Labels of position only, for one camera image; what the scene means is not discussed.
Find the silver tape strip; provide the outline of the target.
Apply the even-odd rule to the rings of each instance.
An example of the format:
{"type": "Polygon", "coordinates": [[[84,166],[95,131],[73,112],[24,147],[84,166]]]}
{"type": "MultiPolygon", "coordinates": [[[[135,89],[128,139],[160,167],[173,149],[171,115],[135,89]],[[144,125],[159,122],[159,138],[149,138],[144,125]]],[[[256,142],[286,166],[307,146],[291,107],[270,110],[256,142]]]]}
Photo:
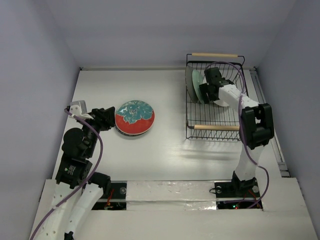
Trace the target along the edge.
{"type": "Polygon", "coordinates": [[[215,211],[213,181],[128,181],[128,211],[215,211]]]}

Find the white bowl plate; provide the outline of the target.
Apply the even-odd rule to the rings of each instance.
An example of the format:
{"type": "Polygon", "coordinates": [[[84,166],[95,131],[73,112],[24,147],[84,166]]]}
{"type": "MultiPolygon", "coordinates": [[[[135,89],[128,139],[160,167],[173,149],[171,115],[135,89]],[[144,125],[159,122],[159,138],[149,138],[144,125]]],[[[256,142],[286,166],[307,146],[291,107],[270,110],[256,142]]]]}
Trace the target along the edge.
{"type": "MultiPolygon", "coordinates": [[[[205,76],[203,77],[202,83],[203,84],[208,84],[205,76]]],[[[214,104],[216,104],[216,105],[218,105],[220,107],[228,107],[229,106],[229,104],[227,104],[225,101],[220,100],[220,99],[212,101],[212,103],[214,103],[214,104]]]]}

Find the blue floral plate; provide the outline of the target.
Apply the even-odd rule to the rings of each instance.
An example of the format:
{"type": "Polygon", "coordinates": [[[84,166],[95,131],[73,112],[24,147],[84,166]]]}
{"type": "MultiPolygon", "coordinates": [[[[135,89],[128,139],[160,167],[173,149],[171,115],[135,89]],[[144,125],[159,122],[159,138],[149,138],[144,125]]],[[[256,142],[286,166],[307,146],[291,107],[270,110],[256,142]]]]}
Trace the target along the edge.
{"type": "Polygon", "coordinates": [[[123,131],[121,131],[117,126],[114,127],[117,132],[125,137],[130,137],[130,138],[135,138],[135,137],[140,137],[140,136],[143,136],[143,135],[146,135],[148,132],[150,132],[150,130],[147,130],[145,132],[142,132],[142,133],[138,133],[138,134],[129,134],[129,133],[125,133],[123,131]]]}

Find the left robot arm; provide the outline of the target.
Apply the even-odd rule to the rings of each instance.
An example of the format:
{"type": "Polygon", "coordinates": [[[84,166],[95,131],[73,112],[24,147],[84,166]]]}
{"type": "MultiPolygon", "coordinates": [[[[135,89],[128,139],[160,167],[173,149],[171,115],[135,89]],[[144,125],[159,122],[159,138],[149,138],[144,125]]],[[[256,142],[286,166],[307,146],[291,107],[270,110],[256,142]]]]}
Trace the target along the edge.
{"type": "Polygon", "coordinates": [[[115,126],[115,108],[94,108],[75,101],[65,108],[82,125],[63,136],[62,157],[48,213],[37,224],[32,240],[74,240],[100,198],[112,194],[110,176],[97,172],[103,155],[100,132],[115,126]]]}

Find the red and teal plate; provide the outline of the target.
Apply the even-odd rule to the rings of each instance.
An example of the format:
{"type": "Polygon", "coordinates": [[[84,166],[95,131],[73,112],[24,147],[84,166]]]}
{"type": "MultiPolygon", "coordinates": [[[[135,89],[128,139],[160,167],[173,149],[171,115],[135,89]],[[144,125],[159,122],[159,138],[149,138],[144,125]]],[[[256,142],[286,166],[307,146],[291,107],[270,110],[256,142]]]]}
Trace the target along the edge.
{"type": "Polygon", "coordinates": [[[139,134],[153,126],[155,111],[142,100],[130,100],[122,104],[115,112],[115,126],[128,134],[139,134]]]}

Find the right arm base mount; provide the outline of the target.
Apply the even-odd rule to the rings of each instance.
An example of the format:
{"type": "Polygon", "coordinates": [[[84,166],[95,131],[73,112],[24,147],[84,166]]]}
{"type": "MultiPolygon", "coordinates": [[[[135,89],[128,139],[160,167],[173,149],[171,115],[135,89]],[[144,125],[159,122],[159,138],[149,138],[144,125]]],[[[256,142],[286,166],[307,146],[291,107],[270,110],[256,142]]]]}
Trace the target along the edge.
{"type": "Polygon", "coordinates": [[[235,173],[230,181],[218,181],[209,190],[216,197],[218,210],[263,209],[257,179],[239,180],[235,173]]]}

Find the grey stone plate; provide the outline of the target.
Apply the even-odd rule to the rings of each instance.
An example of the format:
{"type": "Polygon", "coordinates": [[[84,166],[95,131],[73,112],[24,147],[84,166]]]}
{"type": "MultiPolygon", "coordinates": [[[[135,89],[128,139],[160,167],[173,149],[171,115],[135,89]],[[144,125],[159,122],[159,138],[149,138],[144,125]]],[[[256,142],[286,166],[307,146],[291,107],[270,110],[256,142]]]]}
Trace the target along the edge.
{"type": "Polygon", "coordinates": [[[197,103],[198,102],[198,97],[197,97],[197,94],[195,92],[195,88],[194,88],[194,85],[193,85],[193,76],[192,76],[192,73],[193,73],[193,68],[190,67],[189,65],[186,66],[185,68],[185,84],[186,84],[186,89],[187,89],[187,92],[189,94],[189,97],[190,97],[190,100],[193,102],[193,103],[197,103]]]}

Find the light green plate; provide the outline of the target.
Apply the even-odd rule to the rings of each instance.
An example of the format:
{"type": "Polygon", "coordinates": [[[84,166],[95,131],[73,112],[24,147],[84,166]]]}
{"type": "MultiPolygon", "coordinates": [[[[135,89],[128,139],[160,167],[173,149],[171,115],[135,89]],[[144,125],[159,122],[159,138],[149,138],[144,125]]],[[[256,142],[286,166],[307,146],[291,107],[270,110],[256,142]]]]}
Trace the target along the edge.
{"type": "Polygon", "coordinates": [[[201,104],[204,104],[204,98],[202,96],[200,85],[204,83],[203,75],[196,69],[192,70],[192,84],[195,91],[195,94],[201,104]]]}

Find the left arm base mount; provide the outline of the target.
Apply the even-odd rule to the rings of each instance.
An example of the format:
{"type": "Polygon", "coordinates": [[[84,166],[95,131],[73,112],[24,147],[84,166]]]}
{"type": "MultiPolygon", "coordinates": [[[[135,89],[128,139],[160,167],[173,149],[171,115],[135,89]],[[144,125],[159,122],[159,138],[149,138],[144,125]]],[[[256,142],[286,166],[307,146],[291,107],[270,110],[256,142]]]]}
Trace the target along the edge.
{"type": "Polygon", "coordinates": [[[94,204],[92,210],[122,211],[127,209],[126,181],[111,181],[110,176],[95,172],[89,183],[97,184],[103,190],[102,196],[94,204]]]}

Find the black wire dish rack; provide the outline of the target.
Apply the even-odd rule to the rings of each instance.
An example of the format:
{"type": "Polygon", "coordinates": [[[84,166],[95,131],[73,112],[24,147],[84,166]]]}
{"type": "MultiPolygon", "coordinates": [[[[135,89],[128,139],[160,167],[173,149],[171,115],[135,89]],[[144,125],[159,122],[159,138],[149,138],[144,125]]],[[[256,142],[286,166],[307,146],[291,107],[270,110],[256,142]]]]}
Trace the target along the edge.
{"type": "MultiPolygon", "coordinates": [[[[231,65],[218,60],[216,56],[205,60],[203,56],[193,56],[191,53],[186,55],[186,65],[199,71],[204,75],[207,67],[217,67],[223,78],[230,80],[241,91],[248,92],[247,84],[242,81],[241,75],[244,74],[243,63],[240,56],[231,65]]],[[[237,142],[240,140],[238,130],[230,129],[239,126],[239,118],[236,111],[229,106],[219,106],[213,102],[194,103],[189,93],[185,92],[185,137],[188,140],[204,140],[217,142],[237,142]],[[228,127],[227,130],[199,129],[197,125],[222,126],[228,127]]]]}

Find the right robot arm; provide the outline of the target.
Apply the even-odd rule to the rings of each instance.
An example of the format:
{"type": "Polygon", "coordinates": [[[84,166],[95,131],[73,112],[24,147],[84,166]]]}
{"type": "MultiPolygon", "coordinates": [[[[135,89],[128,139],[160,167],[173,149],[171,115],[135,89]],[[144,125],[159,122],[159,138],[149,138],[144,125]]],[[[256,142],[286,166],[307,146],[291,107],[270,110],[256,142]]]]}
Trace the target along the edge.
{"type": "Polygon", "coordinates": [[[254,186],[256,168],[264,147],[274,137],[272,107],[259,103],[246,94],[246,81],[241,70],[242,88],[222,77],[217,67],[204,70],[206,83],[199,86],[206,101],[221,100],[238,113],[239,136],[242,142],[240,159],[233,171],[230,190],[235,196],[242,196],[254,186]]]}

